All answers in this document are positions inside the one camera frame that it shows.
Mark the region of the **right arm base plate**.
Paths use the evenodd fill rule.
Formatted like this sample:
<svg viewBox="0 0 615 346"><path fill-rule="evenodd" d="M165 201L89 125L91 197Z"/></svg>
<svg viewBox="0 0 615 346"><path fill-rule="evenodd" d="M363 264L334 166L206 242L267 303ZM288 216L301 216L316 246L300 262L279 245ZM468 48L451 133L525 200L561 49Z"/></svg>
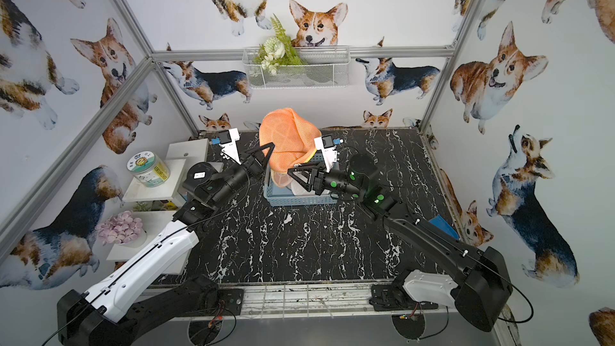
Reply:
<svg viewBox="0 0 615 346"><path fill-rule="evenodd" d="M371 296L368 303L376 312L409 311L416 309L438 309L439 305L432 302L416 302L402 288L392 284L374 284L370 288Z"/></svg>

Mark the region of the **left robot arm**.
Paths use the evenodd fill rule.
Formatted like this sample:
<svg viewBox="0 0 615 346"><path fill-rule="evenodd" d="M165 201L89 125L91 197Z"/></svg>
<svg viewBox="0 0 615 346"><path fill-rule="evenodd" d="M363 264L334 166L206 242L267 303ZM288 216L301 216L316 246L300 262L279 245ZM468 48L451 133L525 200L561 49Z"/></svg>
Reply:
<svg viewBox="0 0 615 346"><path fill-rule="evenodd" d="M190 199L146 247L84 293L69 291L57 305L63 345L131 345L179 314L213 299L216 283L197 276L178 288L141 301L141 294L182 254L197 245L198 230L224 214L227 202L259 179L275 150L273 143L247 150L218 172L207 162L192 166L184 180Z"/></svg>

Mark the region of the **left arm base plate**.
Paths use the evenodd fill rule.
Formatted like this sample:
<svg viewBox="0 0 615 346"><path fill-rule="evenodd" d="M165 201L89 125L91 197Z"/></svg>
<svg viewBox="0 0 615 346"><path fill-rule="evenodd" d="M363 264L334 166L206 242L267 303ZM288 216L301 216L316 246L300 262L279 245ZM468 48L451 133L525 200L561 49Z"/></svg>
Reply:
<svg viewBox="0 0 615 346"><path fill-rule="evenodd" d="M244 301L244 290L239 288L219 289L215 296L209 294L200 307L189 313L189 316L213 316L218 312L231 313L238 317L241 314Z"/></svg>

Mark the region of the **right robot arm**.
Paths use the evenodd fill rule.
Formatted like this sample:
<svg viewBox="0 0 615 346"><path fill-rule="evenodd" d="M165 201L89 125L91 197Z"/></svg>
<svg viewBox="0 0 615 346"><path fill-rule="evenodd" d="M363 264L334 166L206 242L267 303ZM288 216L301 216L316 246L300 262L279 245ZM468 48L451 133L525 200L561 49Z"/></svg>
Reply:
<svg viewBox="0 0 615 346"><path fill-rule="evenodd" d="M288 169L288 175L317 195L329 190L351 197L370 219L443 269L442 274L411 271L401 287L410 299L454 307L475 328L486 333L493 329L513 293L499 251L463 243L413 214L381 185L380 172L368 155L354 155L344 170L302 163Z"/></svg>

